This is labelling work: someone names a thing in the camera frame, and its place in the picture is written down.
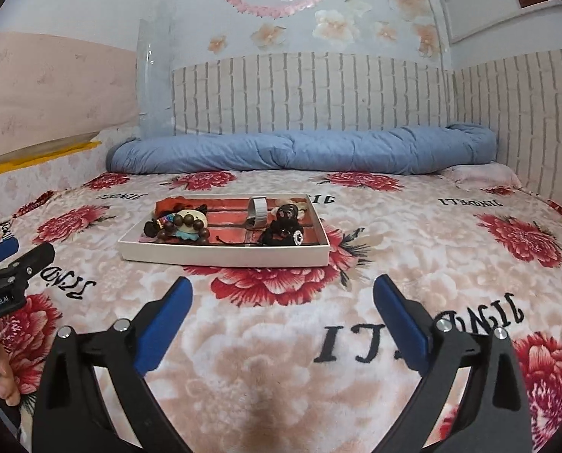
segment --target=wall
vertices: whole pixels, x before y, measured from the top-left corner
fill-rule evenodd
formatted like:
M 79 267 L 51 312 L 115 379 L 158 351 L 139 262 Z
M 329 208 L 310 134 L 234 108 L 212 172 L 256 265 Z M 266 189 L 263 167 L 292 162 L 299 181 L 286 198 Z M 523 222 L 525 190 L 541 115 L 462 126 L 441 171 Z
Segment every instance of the wall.
M 283 9 L 281 0 L 242 0 L 250 6 L 272 5 Z M 421 53 L 421 38 L 415 25 L 434 26 L 434 15 L 428 0 L 320 0 L 309 8 L 294 14 L 271 18 L 259 17 L 248 11 L 240 13 L 237 6 L 225 0 L 166 0 L 175 22 L 176 46 L 173 68 L 197 65 L 216 59 L 257 54 L 261 49 L 252 35 L 269 23 L 283 28 L 282 35 L 268 48 L 283 52 L 348 51 L 394 57 L 439 65 L 439 43 L 436 29 L 431 28 L 434 41 L 431 56 Z M 313 36 L 316 12 L 338 11 L 353 25 L 335 41 Z M 386 38 L 377 36 L 378 22 L 387 23 L 390 33 Z M 226 37 L 222 49 L 209 49 L 214 37 Z
M 0 155 L 131 122 L 135 63 L 124 49 L 0 32 Z
M 562 3 L 448 0 L 457 120 L 497 132 L 497 161 L 562 204 Z
M 252 55 L 174 73 L 179 133 L 388 129 L 446 125 L 452 74 L 406 60 L 337 52 Z
M 461 69 L 455 89 L 457 119 L 493 129 L 497 161 L 562 205 L 562 50 Z
M 136 51 L 138 21 L 152 0 L 7 0 L 0 31 L 49 34 Z
M 7 0 L 0 9 L 0 155 L 131 123 L 140 18 L 153 0 Z
M 242 7 L 279 1 L 163 0 L 177 132 L 449 122 L 439 0 L 321 0 L 281 18 Z
M 445 5 L 456 70 L 523 53 L 562 49 L 560 2 L 527 9 L 518 0 L 448 0 Z

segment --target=blue comforter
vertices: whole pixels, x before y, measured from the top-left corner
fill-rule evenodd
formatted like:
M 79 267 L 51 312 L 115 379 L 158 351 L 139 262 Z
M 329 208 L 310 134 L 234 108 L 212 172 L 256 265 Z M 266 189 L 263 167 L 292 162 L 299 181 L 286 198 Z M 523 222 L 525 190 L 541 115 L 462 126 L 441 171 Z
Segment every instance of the blue comforter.
M 456 123 L 446 128 L 183 134 L 132 140 L 112 148 L 107 170 L 129 174 L 274 169 L 426 174 L 453 165 L 489 163 L 495 157 L 493 131 Z

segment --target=bed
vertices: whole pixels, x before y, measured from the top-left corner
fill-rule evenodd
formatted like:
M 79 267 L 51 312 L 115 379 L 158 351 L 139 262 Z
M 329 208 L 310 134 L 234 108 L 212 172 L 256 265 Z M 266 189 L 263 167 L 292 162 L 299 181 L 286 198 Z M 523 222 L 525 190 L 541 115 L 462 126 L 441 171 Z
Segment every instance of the bed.
M 117 252 L 117 240 L 160 199 L 288 190 L 309 193 L 323 219 L 327 267 L 165 266 Z M 193 307 L 146 381 L 196 452 L 369 453 L 419 381 L 373 305 L 380 274 L 459 328 L 508 330 L 535 450 L 562 422 L 562 215 L 523 190 L 466 191 L 439 175 L 106 173 L 23 207 L 10 229 L 21 251 L 52 242 L 57 253 L 31 280 L 28 305 L 0 321 L 27 447 L 56 329 L 105 330 L 181 275 L 193 284 Z M 448 434 L 466 378 L 458 375 L 429 442 Z M 117 431 L 136 442 L 108 376 L 99 379 Z

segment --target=blue gripper pad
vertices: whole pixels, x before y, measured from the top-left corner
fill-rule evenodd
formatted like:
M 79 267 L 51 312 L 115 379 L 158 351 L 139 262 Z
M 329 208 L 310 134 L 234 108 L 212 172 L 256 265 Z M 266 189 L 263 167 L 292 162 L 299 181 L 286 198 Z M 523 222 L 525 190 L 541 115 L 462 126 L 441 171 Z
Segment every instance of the blue gripper pad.
M 424 377 L 433 344 L 430 314 L 420 303 L 406 299 L 387 274 L 375 280 L 373 302 L 407 366 Z
M 15 237 L 9 237 L 0 242 L 0 263 L 14 255 L 19 250 L 19 242 Z
M 137 339 L 134 369 L 144 376 L 157 369 L 193 304 L 193 287 L 180 278 L 169 290 L 159 312 Z

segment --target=metal screw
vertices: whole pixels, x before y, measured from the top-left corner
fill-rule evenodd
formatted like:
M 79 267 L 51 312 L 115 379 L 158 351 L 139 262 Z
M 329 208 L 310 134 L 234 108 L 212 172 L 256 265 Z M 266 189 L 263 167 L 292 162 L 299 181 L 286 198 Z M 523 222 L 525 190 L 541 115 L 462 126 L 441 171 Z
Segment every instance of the metal screw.
M 493 334 L 495 337 L 497 337 L 497 339 L 500 339 L 502 341 L 508 337 L 507 331 L 503 327 L 497 327 L 493 331 Z
M 453 324 L 448 320 L 441 318 L 436 322 L 436 328 L 441 332 L 448 332 L 451 328 L 453 328 Z
M 72 334 L 73 329 L 69 325 L 65 325 L 57 331 L 57 335 L 62 339 L 67 339 Z
M 124 332 L 130 328 L 130 320 L 127 318 L 120 318 L 113 324 L 113 328 L 118 332 Z

